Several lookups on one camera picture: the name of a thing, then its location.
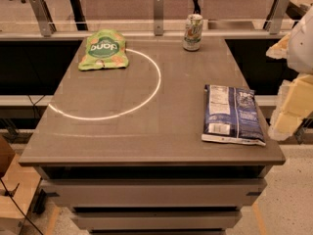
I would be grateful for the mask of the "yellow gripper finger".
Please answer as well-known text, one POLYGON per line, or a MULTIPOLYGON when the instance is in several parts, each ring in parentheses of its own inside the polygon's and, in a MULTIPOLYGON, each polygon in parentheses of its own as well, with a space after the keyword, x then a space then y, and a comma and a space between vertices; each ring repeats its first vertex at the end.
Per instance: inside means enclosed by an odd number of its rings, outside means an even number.
POLYGON ((266 56, 272 59, 285 59, 291 35, 288 33, 266 51, 266 56))
POLYGON ((269 137, 276 141, 288 139, 312 113, 313 75, 301 73, 293 81, 284 80, 270 118, 269 137))

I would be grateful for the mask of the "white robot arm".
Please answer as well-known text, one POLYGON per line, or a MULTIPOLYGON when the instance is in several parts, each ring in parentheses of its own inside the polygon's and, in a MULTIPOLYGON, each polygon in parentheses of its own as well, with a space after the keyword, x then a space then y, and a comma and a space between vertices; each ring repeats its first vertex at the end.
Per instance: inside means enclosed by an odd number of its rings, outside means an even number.
POLYGON ((313 7, 290 33, 267 50, 266 55, 286 59, 288 67, 298 72, 292 82, 283 81, 270 118, 268 135, 283 141, 313 113, 313 7))

